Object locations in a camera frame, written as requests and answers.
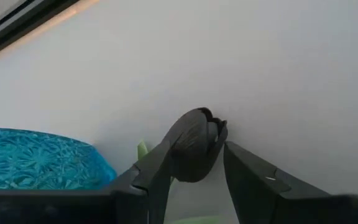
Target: turquoise textured glass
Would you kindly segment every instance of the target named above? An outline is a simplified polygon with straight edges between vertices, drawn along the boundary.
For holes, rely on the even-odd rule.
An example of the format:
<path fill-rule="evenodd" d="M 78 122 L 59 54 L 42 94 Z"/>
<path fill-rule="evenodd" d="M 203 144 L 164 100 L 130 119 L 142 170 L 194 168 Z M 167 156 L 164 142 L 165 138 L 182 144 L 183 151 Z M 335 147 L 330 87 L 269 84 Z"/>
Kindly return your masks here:
<path fill-rule="evenodd" d="M 0 128 L 0 189 L 100 189 L 115 177 L 87 143 Z"/>

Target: blue patterned surface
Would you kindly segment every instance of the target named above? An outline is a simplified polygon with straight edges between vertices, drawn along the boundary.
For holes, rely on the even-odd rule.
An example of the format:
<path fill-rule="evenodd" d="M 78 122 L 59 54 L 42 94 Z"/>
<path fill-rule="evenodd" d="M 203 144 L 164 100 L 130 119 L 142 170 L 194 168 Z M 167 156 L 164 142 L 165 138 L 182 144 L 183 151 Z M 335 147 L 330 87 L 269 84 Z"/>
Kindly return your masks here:
<path fill-rule="evenodd" d="M 115 176 L 87 143 L 0 128 L 0 189 L 99 189 Z"/>

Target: blue glass bowl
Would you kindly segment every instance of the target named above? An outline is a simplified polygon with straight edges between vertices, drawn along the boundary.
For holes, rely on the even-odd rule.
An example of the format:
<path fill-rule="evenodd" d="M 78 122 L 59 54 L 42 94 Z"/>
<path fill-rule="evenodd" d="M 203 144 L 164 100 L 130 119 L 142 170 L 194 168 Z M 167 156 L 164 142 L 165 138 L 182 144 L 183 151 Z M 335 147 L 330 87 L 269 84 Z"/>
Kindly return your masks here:
<path fill-rule="evenodd" d="M 0 128 L 0 189 L 100 189 L 115 177 L 87 143 Z"/>

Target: black frame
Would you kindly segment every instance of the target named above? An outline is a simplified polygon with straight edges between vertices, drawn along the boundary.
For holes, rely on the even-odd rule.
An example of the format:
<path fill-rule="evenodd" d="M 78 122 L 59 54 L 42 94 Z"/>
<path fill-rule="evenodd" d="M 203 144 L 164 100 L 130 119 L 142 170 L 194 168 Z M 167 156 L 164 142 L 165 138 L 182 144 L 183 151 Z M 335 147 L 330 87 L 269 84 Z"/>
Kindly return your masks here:
<path fill-rule="evenodd" d="M 79 0 L 24 0 L 0 18 L 0 50 Z"/>

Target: green leaf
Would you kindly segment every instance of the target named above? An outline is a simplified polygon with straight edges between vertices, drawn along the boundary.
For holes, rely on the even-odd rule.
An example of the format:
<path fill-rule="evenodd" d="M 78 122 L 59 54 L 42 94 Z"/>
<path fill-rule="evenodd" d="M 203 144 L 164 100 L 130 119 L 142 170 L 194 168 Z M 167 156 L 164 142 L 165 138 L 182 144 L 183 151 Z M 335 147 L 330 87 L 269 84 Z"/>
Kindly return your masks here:
<path fill-rule="evenodd" d="M 137 145 L 137 160 L 146 156 L 147 153 L 149 153 L 149 151 L 147 150 L 146 144 L 142 140 L 139 145 Z"/>
<path fill-rule="evenodd" d="M 175 221 L 171 224 L 218 224 L 220 218 L 218 216 L 211 217 L 195 217 L 184 220 Z"/>

